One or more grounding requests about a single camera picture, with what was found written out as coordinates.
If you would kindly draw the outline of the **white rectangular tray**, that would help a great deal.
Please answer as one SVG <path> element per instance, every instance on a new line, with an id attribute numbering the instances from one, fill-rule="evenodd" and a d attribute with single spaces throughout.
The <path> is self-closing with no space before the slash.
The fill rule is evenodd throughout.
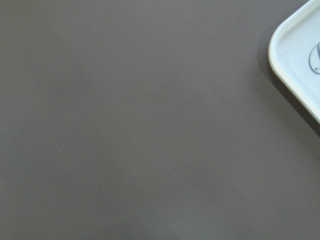
<path id="1" fill-rule="evenodd" d="M 316 121 L 320 120 L 320 2 L 309 0 L 272 35 L 271 69 Z"/>

